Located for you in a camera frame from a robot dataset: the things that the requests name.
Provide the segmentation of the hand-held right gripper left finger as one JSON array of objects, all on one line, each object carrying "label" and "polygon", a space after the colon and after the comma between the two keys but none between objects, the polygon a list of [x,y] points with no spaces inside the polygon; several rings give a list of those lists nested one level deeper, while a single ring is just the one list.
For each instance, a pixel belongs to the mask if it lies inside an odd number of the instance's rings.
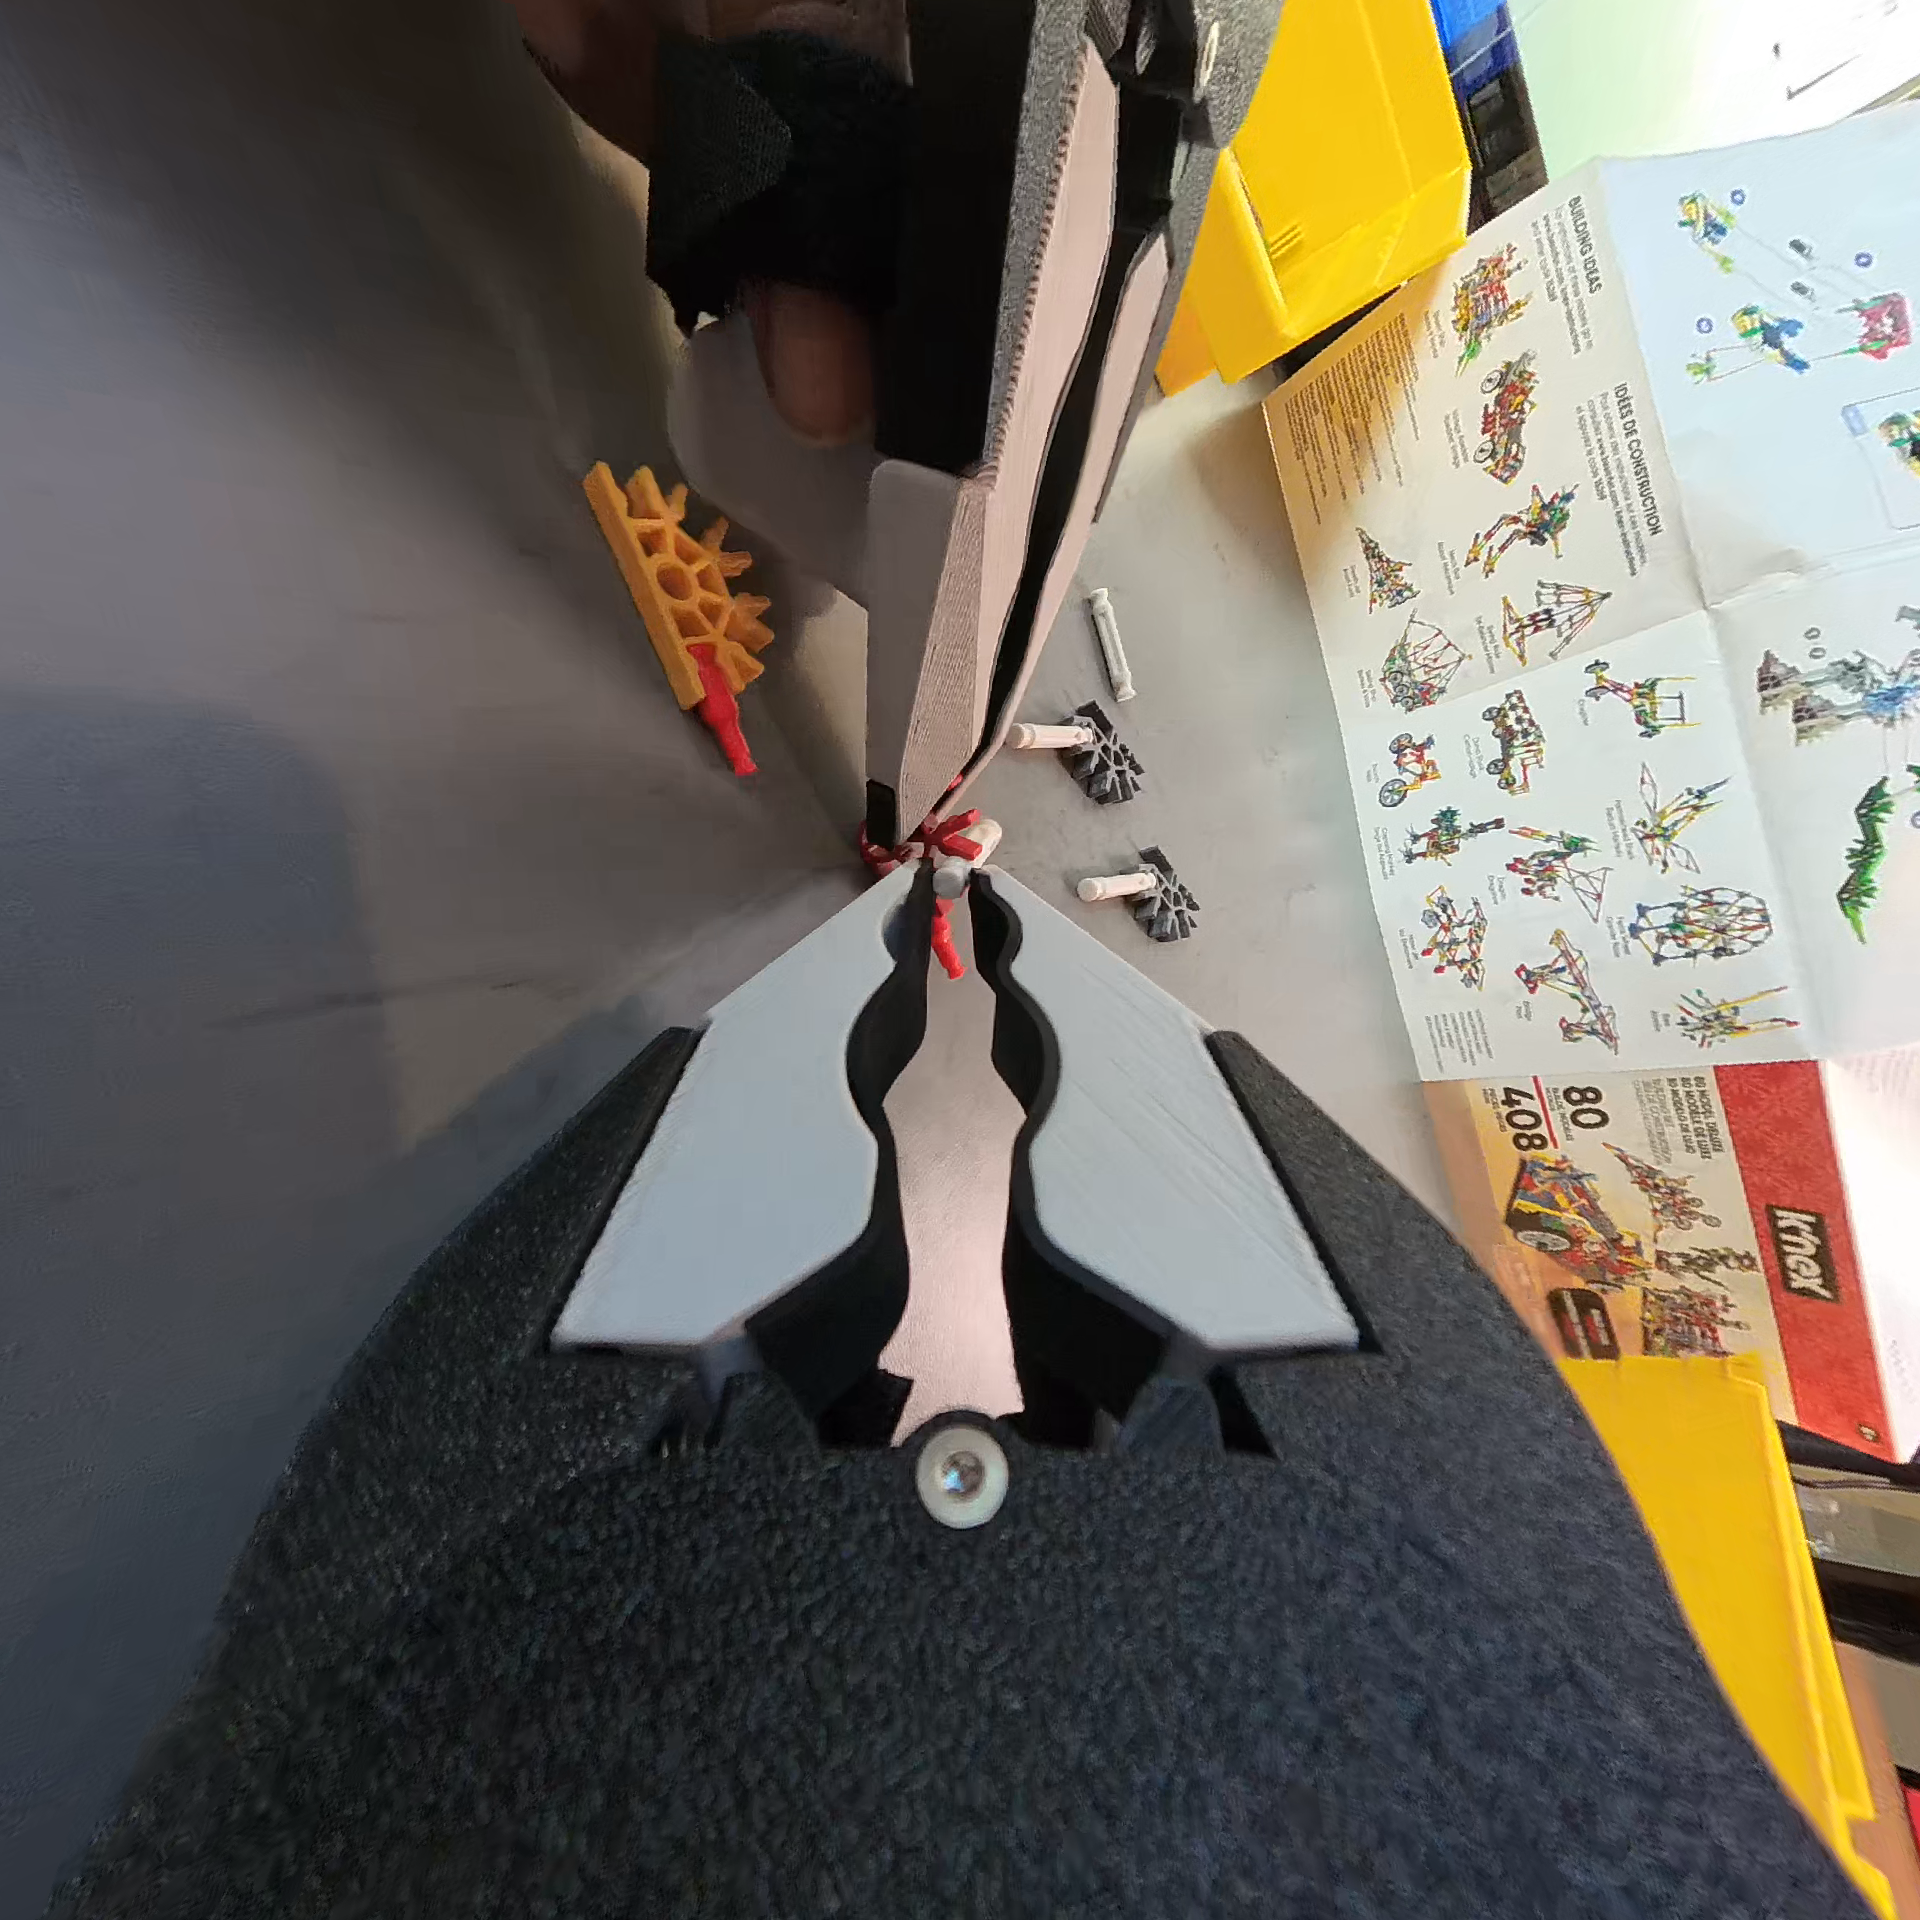
[{"label": "hand-held right gripper left finger", "polygon": [[926,870],[895,870],[705,1013],[551,1343],[771,1375],[819,1419],[905,1308],[884,1092],[922,1041]]}]

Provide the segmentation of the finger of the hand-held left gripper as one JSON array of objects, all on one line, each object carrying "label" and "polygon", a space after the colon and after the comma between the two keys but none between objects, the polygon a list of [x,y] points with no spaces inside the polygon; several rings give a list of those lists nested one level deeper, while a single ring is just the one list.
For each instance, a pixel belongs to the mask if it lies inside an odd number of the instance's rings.
[{"label": "finger of the hand-held left gripper", "polygon": [[1020,516],[1020,562],[1012,604],[997,630],[987,715],[975,752],[958,772],[967,789],[998,752],[1012,715],[1031,679],[1054,619],[1065,604],[1122,440],[1139,414],[1139,378],[1171,287],[1165,235],[1147,235],[1131,264],[1108,264],[1090,305],[1082,351],[1045,429],[1031,503]]},{"label": "finger of the hand-held left gripper", "polygon": [[981,453],[943,473],[875,466],[863,615],[863,837],[904,838],[971,763],[993,704],[1045,449],[1087,349],[1114,242],[1116,89],[1090,49],[1065,65],[1065,122],[1038,155],[1038,253],[1012,267],[1012,345],[987,339]]}]

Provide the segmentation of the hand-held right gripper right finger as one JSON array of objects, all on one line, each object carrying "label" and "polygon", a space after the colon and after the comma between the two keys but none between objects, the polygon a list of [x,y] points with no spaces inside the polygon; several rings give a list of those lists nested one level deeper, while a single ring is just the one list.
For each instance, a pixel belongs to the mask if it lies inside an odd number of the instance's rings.
[{"label": "hand-held right gripper right finger", "polygon": [[1242,1362],[1351,1355],[1361,1320],[1212,1028],[998,870],[971,876],[1020,1109],[998,1292],[1045,1448],[1262,1448]]}]

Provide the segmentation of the yellow toy connector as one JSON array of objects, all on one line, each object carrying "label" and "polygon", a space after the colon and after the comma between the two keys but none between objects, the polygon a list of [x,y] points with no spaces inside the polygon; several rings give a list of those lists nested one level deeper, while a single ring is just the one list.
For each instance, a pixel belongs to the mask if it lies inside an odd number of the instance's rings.
[{"label": "yellow toy connector", "polygon": [[596,461],[583,495],[676,704],[692,709],[715,690],[739,699],[754,686],[762,656],[771,647],[771,600],[739,587],[752,554],[729,546],[729,527],[720,516],[696,532],[688,488],[665,488],[651,466],[619,480]]}]

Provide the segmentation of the person's left hand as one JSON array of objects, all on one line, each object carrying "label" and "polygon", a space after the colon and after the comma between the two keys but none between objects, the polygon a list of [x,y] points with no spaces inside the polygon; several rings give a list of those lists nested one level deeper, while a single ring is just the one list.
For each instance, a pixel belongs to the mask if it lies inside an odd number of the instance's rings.
[{"label": "person's left hand", "polygon": [[[653,171],[658,39],[805,35],[904,73],[904,14],[870,0],[518,0],[518,35],[564,104]],[[875,423],[875,327],[841,298],[744,281],[754,371],[801,445],[849,445]]]}]

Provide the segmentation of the yellow plastic bin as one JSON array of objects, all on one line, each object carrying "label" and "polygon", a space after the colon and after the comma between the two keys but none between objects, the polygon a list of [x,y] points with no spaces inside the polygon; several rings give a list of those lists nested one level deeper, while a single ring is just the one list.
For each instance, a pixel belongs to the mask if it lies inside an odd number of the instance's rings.
[{"label": "yellow plastic bin", "polygon": [[1666,1582],[1791,1798],[1876,1917],[1916,1917],[1916,1832],[1886,1720],[1816,1582],[1755,1355],[1567,1355]]},{"label": "yellow plastic bin", "polygon": [[1239,381],[1444,261],[1468,147],[1432,3],[1290,0],[1212,169],[1153,367],[1165,393]]}]

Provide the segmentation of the rack of small storage bins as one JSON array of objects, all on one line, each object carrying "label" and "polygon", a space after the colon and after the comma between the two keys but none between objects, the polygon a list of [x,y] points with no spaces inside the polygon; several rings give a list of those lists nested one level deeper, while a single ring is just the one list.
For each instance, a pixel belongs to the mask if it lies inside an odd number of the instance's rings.
[{"label": "rack of small storage bins", "polygon": [[1474,232],[1547,183],[1543,136],[1507,3],[1432,0],[1427,14],[1468,149],[1466,226]]}]

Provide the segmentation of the toy set cardboard box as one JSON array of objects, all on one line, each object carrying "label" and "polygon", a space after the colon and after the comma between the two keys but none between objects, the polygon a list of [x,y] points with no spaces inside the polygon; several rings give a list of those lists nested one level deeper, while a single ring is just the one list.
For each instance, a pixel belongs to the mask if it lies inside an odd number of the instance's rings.
[{"label": "toy set cardboard box", "polygon": [[1920,1441],[1916,1045],[1423,1088],[1461,1244],[1563,1355],[1753,1355],[1772,1417]]}]

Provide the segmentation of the folded instruction sheet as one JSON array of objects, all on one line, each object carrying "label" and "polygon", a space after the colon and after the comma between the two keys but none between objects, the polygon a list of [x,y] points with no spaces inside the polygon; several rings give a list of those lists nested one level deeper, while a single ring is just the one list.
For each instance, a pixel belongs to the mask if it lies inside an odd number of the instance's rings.
[{"label": "folded instruction sheet", "polygon": [[1920,111],[1596,158],[1266,406],[1423,1081],[1912,1045]]}]

